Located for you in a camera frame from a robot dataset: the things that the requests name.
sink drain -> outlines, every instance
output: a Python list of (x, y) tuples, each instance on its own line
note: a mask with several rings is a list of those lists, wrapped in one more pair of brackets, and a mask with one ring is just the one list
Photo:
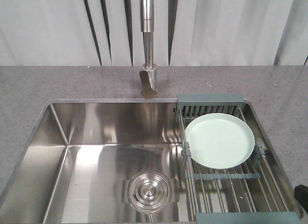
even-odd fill
[(130, 181), (128, 200), (142, 213), (160, 211), (170, 200), (168, 179), (157, 172), (146, 172)]

faucet spout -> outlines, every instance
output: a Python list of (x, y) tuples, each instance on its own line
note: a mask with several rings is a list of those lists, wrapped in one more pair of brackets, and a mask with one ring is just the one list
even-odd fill
[(154, 64), (154, 0), (140, 0), (141, 32), (143, 32), (145, 64), (140, 71), (141, 95), (153, 99), (157, 94), (157, 66)]

drying rack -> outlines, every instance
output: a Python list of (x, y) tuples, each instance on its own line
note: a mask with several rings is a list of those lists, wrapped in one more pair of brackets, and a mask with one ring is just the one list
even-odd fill
[(182, 94), (178, 96), (182, 158), (190, 221), (197, 213), (289, 211), (287, 202), (267, 160), (262, 144), (239, 166), (216, 170), (191, 158), (185, 128), (195, 118), (209, 113), (233, 115), (245, 123), (244, 99), (237, 94)]

round plate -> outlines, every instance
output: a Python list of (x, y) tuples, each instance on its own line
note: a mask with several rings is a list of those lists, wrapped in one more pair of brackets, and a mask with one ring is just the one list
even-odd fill
[(194, 119), (185, 130), (192, 159), (214, 169), (227, 169), (246, 161), (255, 138), (242, 120), (224, 113)]

gray countertop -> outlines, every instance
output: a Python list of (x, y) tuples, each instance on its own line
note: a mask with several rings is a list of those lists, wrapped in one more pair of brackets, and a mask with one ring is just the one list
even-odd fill
[[(0, 66), (0, 193), (50, 99), (141, 98), (140, 67)], [(235, 92), (253, 107), (292, 184), (308, 185), (308, 66), (159, 67), (158, 97)]]

